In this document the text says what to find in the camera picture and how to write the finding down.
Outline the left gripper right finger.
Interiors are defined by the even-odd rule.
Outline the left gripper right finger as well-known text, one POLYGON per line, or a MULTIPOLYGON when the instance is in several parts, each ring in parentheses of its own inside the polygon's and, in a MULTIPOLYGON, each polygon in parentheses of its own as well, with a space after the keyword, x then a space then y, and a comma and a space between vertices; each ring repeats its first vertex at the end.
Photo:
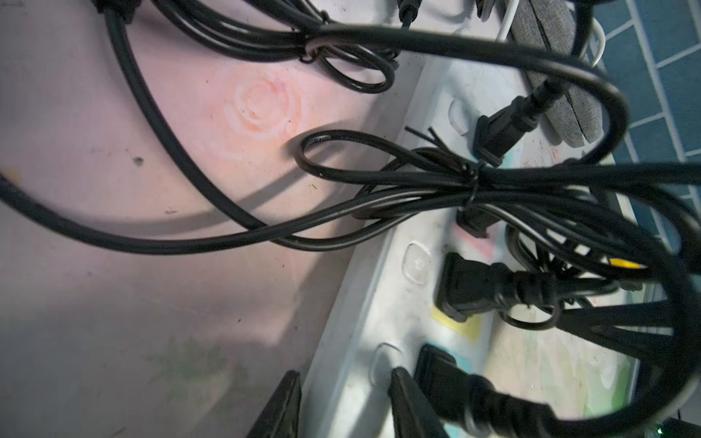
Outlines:
POLYGON ((407 369, 392 370, 388 395, 396 438, 448 438, 436 412, 407 369))

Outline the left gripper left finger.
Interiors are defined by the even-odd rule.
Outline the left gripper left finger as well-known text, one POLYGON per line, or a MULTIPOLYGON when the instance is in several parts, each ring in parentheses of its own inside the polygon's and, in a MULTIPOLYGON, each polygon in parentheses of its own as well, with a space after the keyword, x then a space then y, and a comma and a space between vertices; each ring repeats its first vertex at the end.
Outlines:
POLYGON ((248 432, 248 438, 297 438, 300 403, 300 373, 289 370, 248 432))

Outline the white power strip coloured sockets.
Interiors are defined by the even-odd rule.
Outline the white power strip coloured sockets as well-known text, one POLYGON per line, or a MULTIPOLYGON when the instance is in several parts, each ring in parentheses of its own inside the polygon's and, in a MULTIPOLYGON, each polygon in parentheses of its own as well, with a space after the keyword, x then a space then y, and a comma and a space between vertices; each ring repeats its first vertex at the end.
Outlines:
MULTIPOLYGON (((528 94, 516 69, 430 58, 405 125, 433 127, 452 151, 470 157, 476 119, 528 94)), ((425 344, 497 391, 547 403, 560 418, 609 414, 633 393, 638 362, 560 330, 518 330, 495 313, 456 323, 436 302, 447 253, 521 269, 504 243, 504 225, 484 239, 456 225, 456 211, 422 213, 385 237, 355 248, 321 343, 302 386, 301 437, 394 437, 391 371, 413 373, 425 344)))

